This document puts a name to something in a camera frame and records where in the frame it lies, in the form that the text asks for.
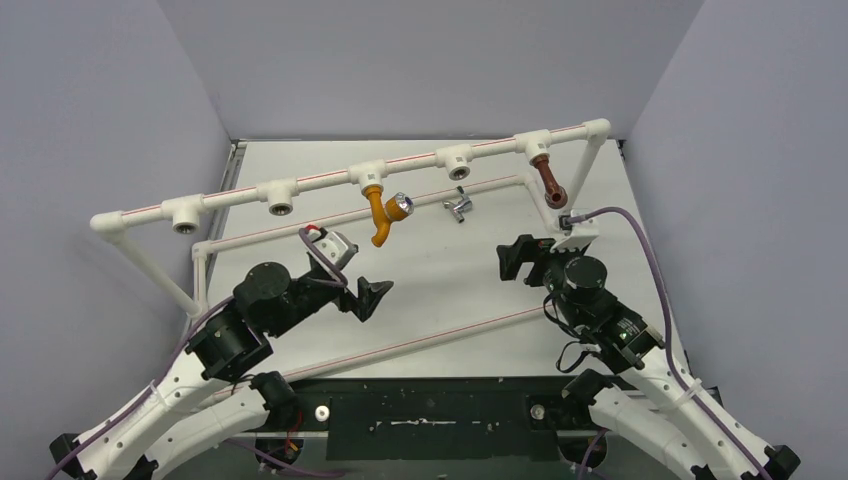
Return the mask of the chrome faucet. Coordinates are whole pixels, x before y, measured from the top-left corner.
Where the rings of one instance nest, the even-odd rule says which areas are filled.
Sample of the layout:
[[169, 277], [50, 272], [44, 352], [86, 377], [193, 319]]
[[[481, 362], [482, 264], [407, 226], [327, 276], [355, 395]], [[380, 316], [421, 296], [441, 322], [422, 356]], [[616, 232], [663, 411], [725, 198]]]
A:
[[456, 190], [459, 199], [457, 201], [443, 201], [442, 206], [457, 223], [462, 224], [465, 221], [465, 214], [473, 209], [473, 201], [462, 186], [457, 186]]

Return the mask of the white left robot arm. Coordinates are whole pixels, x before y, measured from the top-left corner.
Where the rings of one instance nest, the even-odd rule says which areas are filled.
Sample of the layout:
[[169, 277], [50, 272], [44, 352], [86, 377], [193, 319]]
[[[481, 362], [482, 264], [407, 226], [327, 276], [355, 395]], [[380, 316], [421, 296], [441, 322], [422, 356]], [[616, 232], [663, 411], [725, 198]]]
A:
[[287, 427], [298, 409], [293, 389], [277, 371], [252, 371], [271, 356], [271, 339], [328, 304], [366, 321], [393, 285], [360, 277], [351, 292], [317, 262], [299, 277], [276, 262], [254, 266], [189, 330], [165, 373], [100, 426], [51, 442], [48, 476], [161, 479], [236, 434]]

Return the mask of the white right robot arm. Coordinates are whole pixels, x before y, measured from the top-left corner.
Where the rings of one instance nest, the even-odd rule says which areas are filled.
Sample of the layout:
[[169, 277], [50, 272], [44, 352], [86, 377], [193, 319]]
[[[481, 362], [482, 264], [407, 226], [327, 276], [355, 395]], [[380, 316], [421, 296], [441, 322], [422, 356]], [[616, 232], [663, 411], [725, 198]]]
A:
[[788, 479], [797, 471], [800, 458], [790, 447], [747, 430], [676, 364], [661, 334], [606, 289], [608, 271], [599, 259], [557, 251], [552, 239], [527, 234], [496, 252], [501, 280], [531, 264], [524, 282], [547, 290], [555, 308], [550, 320], [653, 404], [641, 405], [587, 369], [563, 391], [570, 424], [593, 422], [614, 432], [680, 479]]

